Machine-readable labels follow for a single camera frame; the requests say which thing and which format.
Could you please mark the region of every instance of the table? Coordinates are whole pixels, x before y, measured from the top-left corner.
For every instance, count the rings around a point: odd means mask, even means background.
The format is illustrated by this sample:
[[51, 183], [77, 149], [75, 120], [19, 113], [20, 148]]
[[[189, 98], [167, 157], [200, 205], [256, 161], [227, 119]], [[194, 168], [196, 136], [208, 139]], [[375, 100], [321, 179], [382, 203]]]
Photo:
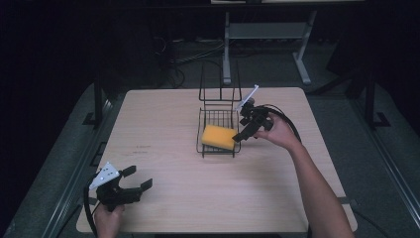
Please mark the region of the table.
[[[270, 103], [283, 110], [333, 191], [345, 197], [304, 92], [300, 88], [260, 88], [254, 99], [257, 105]], [[122, 178], [120, 186], [139, 186], [150, 178], [154, 186], [140, 202], [126, 205], [121, 231], [305, 232], [308, 222], [287, 151], [250, 138], [235, 157], [202, 158], [196, 151], [202, 105], [198, 89], [127, 93], [99, 167], [106, 162], [117, 170], [135, 165], [138, 171]], [[343, 206], [356, 230], [350, 206]], [[91, 232], [83, 211], [76, 226], [80, 232]]]

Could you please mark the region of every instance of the person's right hand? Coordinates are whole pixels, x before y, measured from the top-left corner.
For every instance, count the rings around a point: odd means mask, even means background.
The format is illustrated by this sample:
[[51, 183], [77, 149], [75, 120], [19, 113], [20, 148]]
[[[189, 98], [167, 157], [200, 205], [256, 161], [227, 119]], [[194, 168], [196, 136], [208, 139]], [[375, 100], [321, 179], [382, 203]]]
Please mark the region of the person's right hand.
[[273, 126], [269, 131], [257, 131], [254, 137], [264, 138], [286, 150], [291, 150], [295, 145], [301, 145], [290, 126], [279, 116], [268, 113]]

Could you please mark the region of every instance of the yellow sponge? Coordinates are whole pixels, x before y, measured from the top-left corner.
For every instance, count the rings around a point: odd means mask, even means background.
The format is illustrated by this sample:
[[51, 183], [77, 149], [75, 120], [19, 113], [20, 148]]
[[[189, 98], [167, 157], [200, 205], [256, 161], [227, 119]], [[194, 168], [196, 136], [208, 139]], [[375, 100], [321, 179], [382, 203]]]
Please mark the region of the yellow sponge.
[[220, 126], [206, 125], [201, 142], [204, 145], [234, 150], [235, 141], [232, 139], [237, 134], [235, 129]]

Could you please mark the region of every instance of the wire basket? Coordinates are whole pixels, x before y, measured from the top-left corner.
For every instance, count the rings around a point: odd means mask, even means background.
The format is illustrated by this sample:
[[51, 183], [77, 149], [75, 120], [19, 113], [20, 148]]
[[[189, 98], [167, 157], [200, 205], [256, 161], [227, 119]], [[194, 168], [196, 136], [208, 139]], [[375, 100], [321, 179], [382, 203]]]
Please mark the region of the wire basket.
[[203, 158], [208, 154], [231, 154], [232, 157], [235, 157], [235, 154], [241, 151], [241, 143], [235, 143], [233, 150], [226, 150], [202, 144], [201, 137], [207, 125], [239, 131], [239, 113], [234, 109], [234, 103], [242, 100], [239, 77], [236, 80], [232, 79], [230, 85], [225, 85], [220, 75], [218, 84], [211, 85], [211, 88], [207, 87], [209, 85], [207, 80], [204, 63], [202, 64], [198, 96], [198, 99], [203, 102], [203, 106], [200, 107], [198, 116], [197, 152], [201, 153]]

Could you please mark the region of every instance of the black wire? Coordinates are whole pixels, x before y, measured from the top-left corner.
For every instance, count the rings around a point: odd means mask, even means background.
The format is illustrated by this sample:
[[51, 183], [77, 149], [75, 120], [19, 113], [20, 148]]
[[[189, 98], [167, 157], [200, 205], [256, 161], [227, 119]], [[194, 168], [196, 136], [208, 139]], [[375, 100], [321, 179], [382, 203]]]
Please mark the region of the black wire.
[[179, 68], [175, 68], [175, 73], [180, 73], [181, 74], [181, 82], [180, 83], [176, 83], [175, 78], [172, 75], [168, 76], [167, 81], [169, 82], [169, 84], [172, 86], [172, 88], [177, 89], [179, 87], [184, 87], [183, 83], [185, 82], [185, 73], [179, 69]]
[[161, 37], [155, 37], [154, 40], [159, 40], [160, 42], [163, 43], [163, 46], [161, 47], [161, 50], [159, 52], [156, 52], [158, 55], [160, 55], [160, 53], [163, 53], [166, 50], [167, 43], [164, 40], [164, 38], [161, 38]]
[[90, 204], [89, 204], [89, 186], [92, 183], [93, 179], [95, 179], [97, 174], [93, 175], [87, 182], [86, 186], [83, 188], [83, 205], [84, 211], [86, 213], [87, 222], [89, 222], [90, 228], [92, 229], [92, 233], [95, 237], [98, 236], [96, 231], [95, 222], [93, 221], [93, 215], [90, 212]]
[[58, 234], [56, 234], [56, 238], [58, 238], [62, 231], [64, 230], [65, 226], [67, 225], [67, 223], [71, 220], [71, 218], [74, 216], [74, 214], [76, 213], [76, 211], [81, 207], [81, 205], [77, 204], [76, 208], [74, 208], [74, 210], [70, 213], [70, 215], [67, 217], [67, 219], [65, 220], [65, 222], [62, 224], [61, 229], [59, 229]]
[[222, 55], [223, 55], [223, 53], [222, 53], [221, 50], [215, 50], [214, 52], [210, 52], [210, 53], [207, 53], [205, 55], [197, 55], [197, 56], [189, 57], [189, 58], [186, 58], [186, 59], [180, 59], [179, 61], [175, 61], [173, 64], [183, 65], [183, 64], [186, 64], [186, 63], [190, 63], [190, 62], [200, 60], [200, 59], [221, 57]]
[[101, 202], [99, 201], [98, 204], [96, 204], [95, 208], [92, 211], [92, 214], [95, 214], [96, 209], [98, 208], [98, 206], [101, 204]]
[[284, 112], [283, 112], [283, 111], [281, 111], [281, 109], [280, 109], [280, 108], [278, 108], [278, 107], [276, 107], [276, 106], [274, 106], [274, 105], [271, 105], [271, 104], [264, 104], [263, 106], [273, 107], [273, 108], [277, 109], [279, 112], [281, 112], [282, 114], [284, 114]]
[[257, 107], [252, 107], [249, 109], [250, 111], [265, 111], [267, 110], [268, 112], [271, 112], [277, 116], [279, 116], [281, 119], [283, 119], [290, 127], [290, 129], [293, 131], [294, 135], [296, 136], [297, 140], [299, 140], [299, 142], [302, 142], [302, 140], [300, 139], [300, 135], [299, 132], [297, 131], [296, 127], [294, 126], [293, 122], [290, 120], [290, 118], [288, 118], [286, 115], [284, 115], [284, 113], [279, 110], [274, 110], [272, 108], [269, 107], [264, 107], [264, 106], [257, 106]]
[[[251, 49], [252, 52], [246, 53], [246, 49]], [[259, 55], [261, 53], [254, 46], [247, 45], [246, 43], [241, 43], [241, 45], [232, 45], [230, 51], [230, 56], [232, 58], [249, 58], [252, 56]]]
[[197, 62], [210, 62], [210, 63], [213, 63], [213, 64], [215, 64], [216, 66], [218, 66], [219, 67], [219, 69], [222, 69], [222, 67], [218, 64], [218, 63], [216, 63], [216, 62], [214, 62], [214, 61], [212, 61], [212, 60], [210, 60], [210, 59], [201, 59], [201, 60], [197, 60]]
[[203, 46], [207, 46], [207, 47], [214, 47], [214, 46], [218, 46], [222, 43], [223, 41], [211, 41], [211, 42], [201, 42], [201, 41], [195, 41], [195, 43], [198, 43], [199, 45], [203, 45]]
[[359, 211], [353, 209], [353, 213], [357, 214], [359, 217], [361, 217], [362, 219], [364, 219], [365, 221], [367, 221], [368, 223], [370, 223], [370, 225], [372, 225], [374, 228], [376, 228], [376, 230], [378, 230], [384, 237], [386, 238], [390, 238], [390, 236], [386, 233], [386, 231], [384, 231], [382, 228], [380, 228], [379, 225], [377, 225], [376, 223], [374, 223], [374, 221], [372, 221], [370, 218], [368, 218], [367, 216], [361, 214]]
[[197, 59], [210, 57], [214, 54], [220, 54], [221, 55], [223, 50], [224, 50], [224, 47], [223, 47], [223, 44], [222, 44], [222, 45], [219, 45], [219, 47], [217, 47], [217, 48], [210, 49], [208, 51], [205, 51], [203, 53], [200, 53], [200, 54], [197, 54], [197, 55], [194, 55], [194, 56], [186, 57], [184, 59], [174, 59], [173, 63], [180, 64], [180, 63], [184, 63], [184, 62], [189, 62], [189, 61], [194, 61], [194, 60], [197, 60]]

